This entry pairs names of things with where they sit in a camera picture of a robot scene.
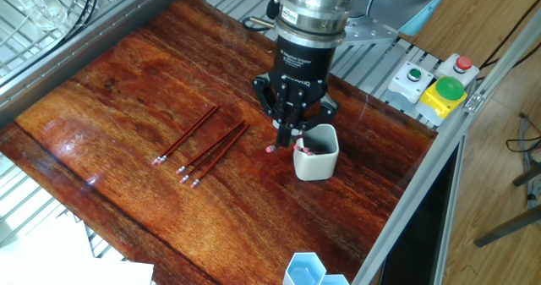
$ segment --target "blue container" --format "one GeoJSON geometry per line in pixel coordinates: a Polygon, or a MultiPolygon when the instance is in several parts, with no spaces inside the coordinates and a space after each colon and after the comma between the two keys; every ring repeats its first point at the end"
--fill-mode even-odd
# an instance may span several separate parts
{"type": "Polygon", "coordinates": [[[326,272],[316,253],[299,252],[289,262],[283,285],[320,285],[326,272]]]}
{"type": "Polygon", "coordinates": [[[349,282],[344,275],[326,275],[321,285],[349,285],[349,282]]]}

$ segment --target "floor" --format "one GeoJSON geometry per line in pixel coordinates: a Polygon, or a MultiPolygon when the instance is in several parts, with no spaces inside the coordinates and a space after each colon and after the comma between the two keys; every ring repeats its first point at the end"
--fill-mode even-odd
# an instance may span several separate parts
{"type": "MultiPolygon", "coordinates": [[[[467,135],[464,168],[444,284],[539,284],[541,227],[537,224],[478,248],[473,240],[526,210],[526,187],[511,180],[522,157],[505,147],[515,139],[519,112],[541,123],[541,52],[502,81],[467,135]]],[[[531,129],[532,137],[539,132],[531,129]]]]}
{"type": "Polygon", "coordinates": [[[440,59],[456,52],[479,66],[535,1],[443,0],[423,29],[405,39],[440,59]]]}

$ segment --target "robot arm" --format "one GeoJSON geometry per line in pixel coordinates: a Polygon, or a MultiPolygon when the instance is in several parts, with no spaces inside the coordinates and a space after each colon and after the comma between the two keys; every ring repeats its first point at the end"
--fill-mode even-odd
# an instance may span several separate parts
{"type": "Polygon", "coordinates": [[[434,0],[270,0],[267,14],[275,23],[265,25],[278,33],[275,62],[252,85],[264,111],[274,118],[276,145],[289,146],[292,135],[329,122],[338,112],[338,103],[327,93],[327,79],[350,17],[368,14],[393,28],[414,30],[428,19],[418,9],[427,7],[433,11],[434,0]],[[318,101],[319,113],[306,118],[305,111],[318,101]]]}

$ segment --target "wooden table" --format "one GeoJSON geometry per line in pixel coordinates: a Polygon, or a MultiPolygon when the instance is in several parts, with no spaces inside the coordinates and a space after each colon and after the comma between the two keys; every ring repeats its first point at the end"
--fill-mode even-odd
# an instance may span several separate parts
{"type": "Polygon", "coordinates": [[[160,284],[278,284],[314,251],[352,281],[435,132],[336,77],[335,176],[299,181],[250,81],[275,45],[179,0],[0,133],[0,151],[160,284]],[[150,162],[211,105],[163,165],[150,162]],[[197,189],[174,171],[239,120],[252,126],[197,189]]]}

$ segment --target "emergency stop button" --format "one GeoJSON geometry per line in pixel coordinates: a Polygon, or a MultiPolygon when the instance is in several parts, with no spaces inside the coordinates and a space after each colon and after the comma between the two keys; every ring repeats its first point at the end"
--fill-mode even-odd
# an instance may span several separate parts
{"type": "Polygon", "coordinates": [[[461,71],[466,71],[472,67],[472,60],[468,57],[459,57],[456,60],[455,66],[461,71]]]}

